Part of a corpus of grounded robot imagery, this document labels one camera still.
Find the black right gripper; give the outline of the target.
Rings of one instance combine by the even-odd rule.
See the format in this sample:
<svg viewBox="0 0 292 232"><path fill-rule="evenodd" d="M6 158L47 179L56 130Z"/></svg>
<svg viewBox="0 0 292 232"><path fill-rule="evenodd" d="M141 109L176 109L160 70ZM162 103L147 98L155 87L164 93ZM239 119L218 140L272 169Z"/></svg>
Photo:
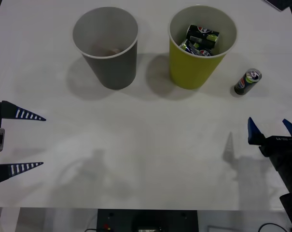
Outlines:
<svg viewBox="0 0 292 232"><path fill-rule="evenodd" d="M258 129L251 117L248 119L248 143L250 145L261 145L259 149L265 157L275 153L292 150L292 123L283 119L283 124L288 130L289 136L265 136Z"/></svg>

